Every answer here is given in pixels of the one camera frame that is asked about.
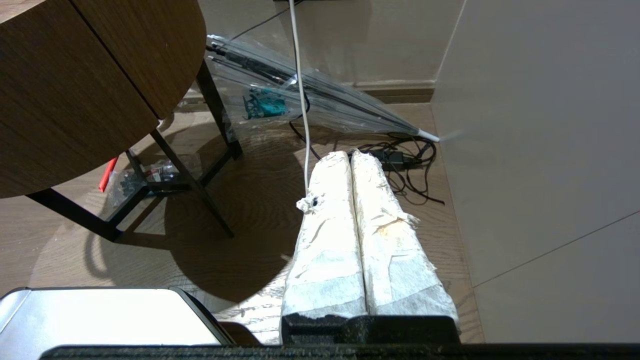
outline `black metal table leg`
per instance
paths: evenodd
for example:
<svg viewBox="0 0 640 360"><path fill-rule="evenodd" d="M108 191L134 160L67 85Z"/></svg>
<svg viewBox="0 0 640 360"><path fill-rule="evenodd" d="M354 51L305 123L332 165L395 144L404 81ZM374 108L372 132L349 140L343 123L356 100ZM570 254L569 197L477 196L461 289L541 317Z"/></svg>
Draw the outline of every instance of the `black metal table leg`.
<svg viewBox="0 0 640 360"><path fill-rule="evenodd" d="M200 92L202 92L204 101L209 107L209 111L211 111L211 114L213 115L213 119L216 121L216 125L218 125L220 134L222 134L222 139L224 139L225 144L231 150L233 158L238 159L238 157L242 155L242 147L240 146L240 142L235 138L234 129L229 122L225 105L222 103L220 93L216 88L216 84L214 83L211 73L209 72L209 68L204 60L202 60L202 64L200 64L200 70L198 70L196 82L198 83Z"/></svg>
<svg viewBox="0 0 640 360"><path fill-rule="evenodd" d="M140 180L142 182L145 182L146 176L142 173L142 169L140 168L141 163L140 163L140 160L138 159L138 157L134 156L131 153L130 149L125 150L124 153L127 155L127 159L129 159L129 163L131 164L131 167L133 168L133 172L138 177L138 180Z"/></svg>
<svg viewBox="0 0 640 360"><path fill-rule="evenodd" d="M222 169L222 166L232 157L231 149L225 151L222 156L216 160L206 171L202 172L202 176L198 179L202 186L207 186L213 177Z"/></svg>
<svg viewBox="0 0 640 360"><path fill-rule="evenodd" d="M109 241L115 242L122 234L115 224L95 216L56 190L46 189L26 196Z"/></svg>
<svg viewBox="0 0 640 360"><path fill-rule="evenodd" d="M216 218L216 220L220 223L220 225L222 225L222 228L224 228L225 232L230 237L233 237L234 236L233 231L231 231L231 228L229 227L229 225L227 225L227 222L225 221L225 219L222 217L222 215L220 215L220 212L218 212L218 209L216 205L213 203L213 200L211 199L209 194L207 193L207 190L205 190L202 184L200 184L200 182L196 180L193 177L193 175L191 175L189 170L187 170L186 166L184 166L184 164L182 163L178 155L164 140L164 138L162 137L162 135L160 135L158 130L156 129L153 130L151 132L151 137L156 141L158 146L160 146L160 149L162 149L162 151L167 155L169 160L171 160L171 162L173 163L173 166L175 166L178 169L180 174L184 177L184 179L190 185L191 189L193 189L194 191L198 192L198 194L200 194L205 204L209 208L209 211L211 211L211 213Z"/></svg>
<svg viewBox="0 0 640 360"><path fill-rule="evenodd" d="M133 210L142 201L142 199L147 196L149 191L150 188L148 186L143 185L139 187L133 195L125 200L118 209L109 216L107 222L113 226L118 226L118 224L127 217L131 210Z"/></svg>

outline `black cable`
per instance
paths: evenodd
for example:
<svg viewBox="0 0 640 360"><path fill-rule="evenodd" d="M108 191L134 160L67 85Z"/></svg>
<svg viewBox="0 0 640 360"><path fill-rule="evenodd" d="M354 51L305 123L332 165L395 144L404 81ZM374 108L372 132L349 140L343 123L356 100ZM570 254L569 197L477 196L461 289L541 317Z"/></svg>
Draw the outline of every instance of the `black cable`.
<svg viewBox="0 0 640 360"><path fill-rule="evenodd" d="M311 103L309 102L309 98L307 97L307 93L304 92L305 94L305 102L307 103L307 108L305 109L306 113L309 113L309 109L311 109ZM294 133L296 133L296 135L298 135L298 137L300 138L300 140L302 140L302 142L307 143L307 139L305 138L304 135L302 135L298 129L296 129L295 126L293 126L293 122L300 119L302 117L302 114L298 115L298 117L296 117L295 119L289 121L289 126L291 127L291 129L293 130ZM318 153L314 150L314 147L309 145L309 150L311 150L311 153L316 157L316 159L320 160L320 155L318 155Z"/></svg>
<svg viewBox="0 0 640 360"><path fill-rule="evenodd" d="M297 4L300 4L300 3L301 3L301 2L303 2L303 1L304 1L304 0L297 0L293 5L294 5L294 6L296 6ZM282 15L282 14L284 14L285 12L288 12L288 11L289 11L289 7L287 7L287 8L286 8L286 9L284 9L284 10L282 10L281 12L276 13L274 16L272 16L272 17L270 17L270 18L265 19L265 20L263 20L262 22L259 22L259 23L258 23L258 24L256 24L256 25L253 25L252 27L248 28L247 30L242 31L240 34L238 34L238 35L236 35L236 36L232 37L231 39L229 39L229 41L228 41L228 42L224 43L224 44L220 47L220 49L222 49L223 47L225 47L228 43L230 43L230 42L234 41L235 39L237 39L237 38L239 38L239 37L243 36L244 34L248 33L249 31L251 31L251 30L253 30L253 29L255 29L255 28L258 28L258 27L260 27L260 26L262 26L262 25L265 25L267 22L269 22L269 21L271 21L271 20L273 20L273 19L277 18L278 16L280 16L280 15Z"/></svg>
<svg viewBox="0 0 640 360"><path fill-rule="evenodd" d="M309 100L307 98L307 95L305 94L305 100L307 102L307 112L309 111L310 108L310 104L309 104ZM298 138L300 138L303 142L305 141L305 137L293 126L293 121L299 119L302 115L298 116L296 119L292 120L289 122L289 126L291 127L291 129L296 133L296 135L298 135ZM368 143L368 144L364 144L358 147L358 150L362 151L362 152L371 152L373 150L382 150L382 151L397 151L397 148L405 143L413 143L416 145L416 147L418 148L418 153L417 154L413 154L411 152L409 152L409 155L407 156L406 153L403 152L403 156L407 156L406 159L407 161L411 161L414 165L422 165L424 166L424 189L418 189L412 182L411 180L411 175L409 173L409 167L406 168L404 175L402 175L400 173L400 171L398 171L398 169L396 168L396 166L391 163L388 159L383 158L380 159L380 161L384 162L386 165L389 166L389 168L391 168L391 171L388 171L386 173L387 175L387 181L389 182L389 186L391 186L392 191L395 194L401 194L401 195L406 195L405 190L411 191L412 193L415 193L417 195L420 195L421 197L424 198L424 201L427 202L429 200L431 201L435 201L439 204L445 205L445 202L440 200L440 199L435 199L433 197L429 196L429 183L427 180L427 176L429 174L429 170L431 169L431 166L433 164L433 162L436 159L436 147L435 144L428 139L425 138L419 138L416 136L408 136L408 135L404 135L403 137L400 136L395 136L393 133L388 133L387 136L391 137L392 139L394 139L394 141L392 142L379 142L379 143ZM419 143L422 142L424 143L424 145L421 147L419 145ZM429 150L431 149L431 154L424 158L425 153L427 153ZM318 155L318 153L314 150L313 147L311 147L311 152L313 152L314 156L320 160L321 157L320 155ZM351 155L352 153L349 152L348 156L349 159L351 159ZM397 176L397 178L400 180L400 182L402 183L402 186L399 186L391 177L391 174L395 174Z"/></svg>

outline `paper towel wrapping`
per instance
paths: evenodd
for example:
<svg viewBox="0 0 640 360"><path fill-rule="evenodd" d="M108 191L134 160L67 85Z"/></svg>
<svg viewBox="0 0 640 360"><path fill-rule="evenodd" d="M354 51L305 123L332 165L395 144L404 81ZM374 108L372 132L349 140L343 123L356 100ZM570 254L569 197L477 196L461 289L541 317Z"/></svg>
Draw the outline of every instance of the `paper towel wrapping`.
<svg viewBox="0 0 640 360"><path fill-rule="evenodd" d="M351 157L353 196L362 266L371 315L445 315L458 312L435 267L424 253L380 162L355 151Z"/></svg>
<svg viewBox="0 0 640 360"><path fill-rule="evenodd" d="M307 197L297 206L305 216L287 276L282 316L309 318L365 315L351 167L344 151L316 164Z"/></svg>

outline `wooden floor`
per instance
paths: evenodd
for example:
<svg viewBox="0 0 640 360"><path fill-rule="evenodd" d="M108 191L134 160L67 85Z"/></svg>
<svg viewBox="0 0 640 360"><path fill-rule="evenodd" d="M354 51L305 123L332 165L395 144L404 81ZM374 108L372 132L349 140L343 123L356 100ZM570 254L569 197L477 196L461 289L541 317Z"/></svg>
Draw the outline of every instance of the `wooden floor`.
<svg viewBox="0 0 640 360"><path fill-rule="evenodd" d="M392 105L410 122L435 132L428 104ZM163 135L179 154L210 164L223 145L208 113L177 113ZM288 126L237 127L244 155L231 161L207 187L236 237L229 239L193 193L145 199L125 220L121 244L113 244L26 197L0 199L0 293L20 286L178 286L194 294L219 320L244 324L263 343L278 342L280 303L302 214L304 144ZM312 128L320 154L384 140ZM160 160L147 137L134 147L145 163ZM121 156L117 170L128 167ZM56 189L102 217L113 207L97 184L104 167ZM419 182L420 172L415 173ZM449 185L438 159L429 173L431 196L420 204L400 197L420 218L417 232L445 289L458 307L463 342L483 342L474 292L460 241Z"/></svg>

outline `clear umbrella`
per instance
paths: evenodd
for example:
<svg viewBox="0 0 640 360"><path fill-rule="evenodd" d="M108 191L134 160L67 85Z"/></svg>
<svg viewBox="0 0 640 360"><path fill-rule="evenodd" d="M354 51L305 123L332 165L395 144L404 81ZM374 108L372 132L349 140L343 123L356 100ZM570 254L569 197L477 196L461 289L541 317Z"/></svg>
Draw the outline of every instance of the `clear umbrella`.
<svg viewBox="0 0 640 360"><path fill-rule="evenodd" d="M228 42L209 35L214 76L227 87L227 106L244 121L291 121L300 116L296 68L293 62L269 49ZM310 124L343 133L405 133L438 142L429 134L392 113L379 100L342 85L317 70L303 69Z"/></svg>

